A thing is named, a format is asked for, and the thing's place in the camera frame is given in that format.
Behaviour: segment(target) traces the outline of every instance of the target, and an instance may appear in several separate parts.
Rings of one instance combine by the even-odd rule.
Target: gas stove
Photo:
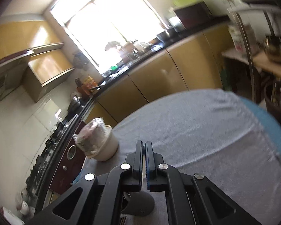
[[[35,165],[31,170],[30,175],[26,179],[27,191],[30,197],[36,198],[39,195],[40,184],[46,172],[47,165],[56,149],[56,146],[62,143],[59,143],[62,139],[62,136],[65,134],[66,130],[75,122],[78,118],[79,112],[84,108],[84,105],[81,105],[75,112],[70,112],[67,114],[65,119],[56,124],[56,130],[46,141],[46,147],[44,148],[41,155],[38,155]]]

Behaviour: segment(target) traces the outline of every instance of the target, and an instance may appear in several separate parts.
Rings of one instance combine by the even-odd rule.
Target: wall cabinet
[[[60,42],[45,20],[0,25],[0,59],[29,48]]]
[[[221,88],[220,74],[210,46],[198,33],[167,48],[189,90]]]
[[[187,91],[179,70],[166,50],[149,58],[128,75],[149,102]]]
[[[104,91],[98,102],[118,123],[148,103],[127,75]]]
[[[96,118],[103,118],[105,124],[110,125],[112,127],[118,124],[117,121],[98,102],[96,102],[91,108],[84,122],[87,124],[91,120]]]
[[[64,82],[73,69],[60,49],[35,55],[28,63],[22,84],[34,102],[38,102],[45,94]]]

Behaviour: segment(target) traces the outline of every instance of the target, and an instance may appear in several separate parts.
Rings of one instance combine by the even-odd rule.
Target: plastic bag
[[[99,152],[107,134],[103,118],[95,118],[85,125],[79,134],[73,134],[73,139],[85,155],[91,155]]]

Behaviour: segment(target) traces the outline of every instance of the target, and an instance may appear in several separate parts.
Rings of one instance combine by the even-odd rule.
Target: tablecloth
[[[113,129],[119,148],[108,161],[87,159],[81,171],[108,173],[152,141],[165,163],[189,175],[203,173],[263,225],[281,220],[281,159],[262,124],[232,92],[194,90],[153,101]],[[164,193],[151,193],[154,211],[126,224],[168,224]]]

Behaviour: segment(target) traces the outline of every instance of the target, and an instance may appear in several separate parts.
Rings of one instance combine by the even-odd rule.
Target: black countertop
[[[103,80],[101,80],[98,85],[102,85],[102,88],[100,88],[94,96],[95,97],[99,96],[109,86],[114,84],[116,81],[118,81],[120,78],[122,78],[128,72],[133,70],[139,64],[146,61],[150,57],[154,56],[156,53],[161,52],[162,50],[164,50],[167,47],[179,42],[180,40],[183,40],[184,38],[187,38],[187,37],[189,37],[191,35],[194,35],[194,34],[200,32],[200,31],[208,29],[211,26],[214,26],[214,25],[217,25],[217,24],[220,24],[220,23],[223,23],[223,22],[228,22],[228,21],[230,21],[228,16],[217,16],[217,17],[214,17],[212,20],[210,20],[210,21],[208,21],[204,24],[198,25],[198,26],[196,26],[192,29],[188,29],[188,30],[185,30],[185,31],[182,31],[182,32],[178,32],[177,36],[169,39],[165,43],[160,42],[159,44],[152,47],[152,49],[150,51],[146,52],[140,58],[122,65],[116,71],[114,71],[111,75],[109,75],[106,78],[104,78]]]

